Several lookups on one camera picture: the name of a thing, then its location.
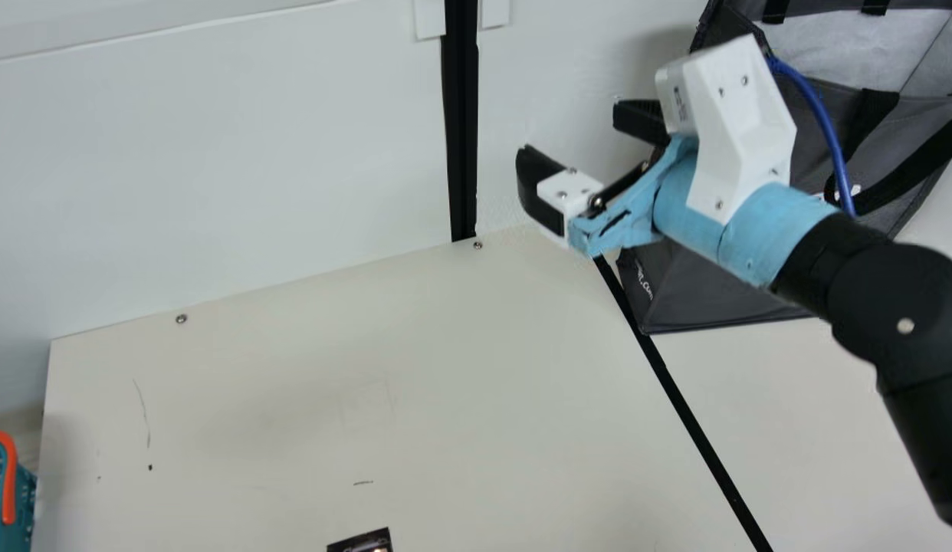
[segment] black bag strap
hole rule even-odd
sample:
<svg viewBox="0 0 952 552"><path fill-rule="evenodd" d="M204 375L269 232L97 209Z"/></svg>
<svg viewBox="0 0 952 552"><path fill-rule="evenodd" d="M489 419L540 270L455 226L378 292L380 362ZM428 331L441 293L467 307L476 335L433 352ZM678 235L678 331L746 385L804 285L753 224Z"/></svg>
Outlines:
<svg viewBox="0 0 952 552"><path fill-rule="evenodd" d="M781 25L786 20L786 10L790 0L767 0L763 8L763 22L770 25Z"/></svg>
<svg viewBox="0 0 952 552"><path fill-rule="evenodd" d="M911 154L878 184L854 196L855 210L865 215L901 198L919 182L938 171L952 159L952 121Z"/></svg>
<svg viewBox="0 0 952 552"><path fill-rule="evenodd" d="M789 10L791 0L767 0L766 7L763 8L763 22L772 25L781 25L786 20L786 12ZM861 6L861 13L867 15L885 15L888 11L888 3L891 0L865 0Z"/></svg>
<svg viewBox="0 0 952 552"><path fill-rule="evenodd" d="M885 12L888 11L888 3L891 0L865 0L864 6L861 7L862 14L868 15L885 15Z"/></svg>
<svg viewBox="0 0 952 552"><path fill-rule="evenodd" d="M850 161L854 157L855 151L861 146L868 135L878 128L878 125L888 117L889 113L899 104L900 95L898 92L883 92L881 90L871 90L864 88L861 91L861 98L858 99L858 111L851 119L851 132L848 133L847 140L843 144L844 160ZM837 190L837 178L833 174L827 179L823 186L823 198L828 203L837 204L834 198L834 192Z"/></svg>

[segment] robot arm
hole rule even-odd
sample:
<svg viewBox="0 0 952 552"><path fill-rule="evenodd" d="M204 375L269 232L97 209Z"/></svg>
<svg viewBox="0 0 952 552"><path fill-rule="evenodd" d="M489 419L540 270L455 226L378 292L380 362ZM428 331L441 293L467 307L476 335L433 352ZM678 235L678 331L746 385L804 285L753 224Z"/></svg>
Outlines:
<svg viewBox="0 0 952 552"><path fill-rule="evenodd" d="M802 305L878 368L878 391L940 518L952 525L952 261L899 245L788 186L796 128L750 36L657 77L669 146L611 186L517 155L524 209L601 255L672 238Z"/></svg>

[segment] white wall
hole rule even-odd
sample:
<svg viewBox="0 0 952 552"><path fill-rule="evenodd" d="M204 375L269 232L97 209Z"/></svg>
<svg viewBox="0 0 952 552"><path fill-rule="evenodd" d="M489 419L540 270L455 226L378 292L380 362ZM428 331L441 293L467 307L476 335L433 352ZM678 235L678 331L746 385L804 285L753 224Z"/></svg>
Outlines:
<svg viewBox="0 0 952 552"><path fill-rule="evenodd" d="M0 412L51 338L448 240L412 0L0 61Z"/></svg>
<svg viewBox="0 0 952 552"><path fill-rule="evenodd" d="M612 105L655 97L654 74L685 55L706 0L514 0L481 31L477 230L527 222L514 157L531 143L601 182L650 148L612 128Z"/></svg>
<svg viewBox="0 0 952 552"><path fill-rule="evenodd" d="M0 58L342 0L0 0Z"/></svg>

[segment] white tabletop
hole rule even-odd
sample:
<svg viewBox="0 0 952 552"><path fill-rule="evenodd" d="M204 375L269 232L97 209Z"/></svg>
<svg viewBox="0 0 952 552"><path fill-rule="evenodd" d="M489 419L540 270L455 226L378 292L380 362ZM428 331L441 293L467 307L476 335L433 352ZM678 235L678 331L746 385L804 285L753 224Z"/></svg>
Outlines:
<svg viewBox="0 0 952 552"><path fill-rule="evenodd" d="M34 549L752 549L594 266L482 241L54 342Z"/></svg>

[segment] black object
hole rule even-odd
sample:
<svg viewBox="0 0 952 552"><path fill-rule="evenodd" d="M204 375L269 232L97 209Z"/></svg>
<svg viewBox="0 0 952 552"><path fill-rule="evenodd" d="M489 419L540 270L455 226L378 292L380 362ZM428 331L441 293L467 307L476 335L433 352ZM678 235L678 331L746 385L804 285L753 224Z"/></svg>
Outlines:
<svg viewBox="0 0 952 552"><path fill-rule="evenodd" d="M862 141L865 141L866 137L871 135L872 131L878 128L878 125L899 104L899 98L898 92L883 92L871 90L871 88L864 88L861 91L861 100L858 102L857 112L855 112L854 118L851 119L851 133L848 134L847 140L841 146L844 161L850 161L854 157L858 148L861 147ZM938 168L939 165L933 167L932 171ZM835 192L837 192L837 177L831 174L827 178L827 184L823 186L823 199L826 202L840 205L839 199L835 199Z"/></svg>
<svg viewBox="0 0 952 552"><path fill-rule="evenodd" d="M696 51L737 36L753 35L763 52L767 52L770 46L766 34L753 21L768 17L776 22L777 15L785 18L819 15L833 21L841 15L841 10L851 11L853 15L865 4L871 3L865 0L710 0L691 49ZM944 9L952 17L952 0L895 0L888 13L908 8ZM876 21L872 15L866 18ZM767 32L773 38L780 38L780 32L788 32L788 28L789 25L773 25L767 27ZM887 235L896 235L917 212L952 158L952 53L948 51L952 48L952 25L948 25L945 32L931 48L924 46L924 50L935 51L922 60L920 69L926 67L927 70L922 70L921 78L913 83L920 87L911 94L916 97L906 97L904 92L811 80L830 112L844 147L861 223ZM845 59L852 55L846 42L835 44L835 50ZM784 59L791 64L794 61L792 57ZM868 60L855 57L854 65L865 62ZM882 67L886 73L889 71L887 64ZM825 196L837 203L829 151L815 116L794 85L783 77L778 77L776 83L798 129L790 184L809 195ZM924 90L922 83L932 83L928 88L932 95L920 94ZM657 111L650 107L651 101L619 102L613 111L614 126L630 136L661 146L665 130ZM809 316L808 311L753 289L674 241L624 249L616 264L640 327L648 333Z"/></svg>
<svg viewBox="0 0 952 552"><path fill-rule="evenodd" d="M622 312L623 317L626 318L629 327L633 329L633 336L636 338L636 342L640 343L640 348L643 349L643 353L645 357L647 357L650 367L654 370L654 374L657 376L657 380L659 380L663 392L665 392L666 397L670 399L670 405L673 405L677 417L679 417L680 422L684 424L684 429L687 429L687 434L691 437L691 440L694 441L694 446L698 448L698 452L701 453L701 460L704 460L708 471L711 471L711 475L714 476L714 482L717 482L718 488L721 489L725 500L728 502L728 506L731 506L735 517L738 518L739 523L742 524L742 528L745 534L748 535L749 541L752 542L752 545L755 546L759 552L773 551L770 542L766 539L766 535L763 534L759 523L757 523L756 518L752 515L752 511L749 510L749 506L745 504L745 500L742 499L742 495L738 492L738 487L735 486L735 482L732 481L731 476L728 475L728 470L721 464L721 458L718 458L714 447L711 446L711 441L707 440L707 435L704 434L704 430L701 429L701 424L698 422L697 417L694 417L694 412L692 412L690 406L687 405L684 395L680 392L680 388L677 387L673 376L670 375L670 371L666 367L666 363L663 361L663 357L659 353L657 346L654 344L654 340L651 339L650 336L645 335L638 328L636 317L633 317L633 310L629 306L626 293L622 289L622 286L619 285L619 280L616 280L616 273L612 272L612 267L609 266L609 263L602 256L598 256L594 261L596 268L599 269L599 273L602 274L602 279L606 281L606 286L609 287L609 292L616 298L619 311Z"/></svg>
<svg viewBox="0 0 952 552"><path fill-rule="evenodd" d="M564 237L564 215L539 198L537 186L565 170L564 165L540 153L532 146L523 146L517 151L517 196L531 218L547 230Z"/></svg>
<svg viewBox="0 0 952 552"><path fill-rule="evenodd" d="M888 3L891 0L865 0L861 7L861 13L867 15L885 15L888 11Z"/></svg>
<svg viewBox="0 0 952 552"><path fill-rule="evenodd" d="M547 230L563 238L565 234L566 221L561 211L550 206L549 203L538 196L537 186L545 179L553 177L557 173L567 171L563 165L553 160L547 155L540 153L534 146L523 146L517 151L516 158L517 172L517 197L520 204L531 218L541 224ZM648 168L647 163L638 164L633 170L627 172L620 179L606 186L601 192L592 196L593 207L584 213L583 216L593 217L606 209L616 196L626 191L627 188L636 184L636 181L643 176L643 172Z"/></svg>
<svg viewBox="0 0 952 552"><path fill-rule="evenodd" d="M663 109L655 99L616 102L612 108L612 128L654 147L666 147L670 143L663 123Z"/></svg>
<svg viewBox="0 0 952 552"><path fill-rule="evenodd" d="M799 242L773 293L830 322L878 391L936 513L952 525L952 261L843 216Z"/></svg>
<svg viewBox="0 0 952 552"><path fill-rule="evenodd" d="M786 20L786 10L790 0L768 0L763 8L763 22L770 25L779 25Z"/></svg>
<svg viewBox="0 0 952 552"><path fill-rule="evenodd" d="M881 209L911 191L915 185L922 182L922 179L942 170L950 159L952 159L952 121L946 123L938 133L925 141L915 150L915 153L878 184L855 195L855 210L858 211L858 215L865 215ZM834 186L832 179L833 177L827 181L827 186ZM829 189L824 189L824 198L835 205L839 204Z"/></svg>
<svg viewBox="0 0 952 552"><path fill-rule="evenodd" d="M445 3L442 106L452 241L476 236L476 153L479 116L478 0Z"/></svg>
<svg viewBox="0 0 952 552"><path fill-rule="evenodd" d="M326 547L326 552L395 552L395 545L391 542L391 531L387 527L382 530L370 531L368 534L358 534Z"/></svg>

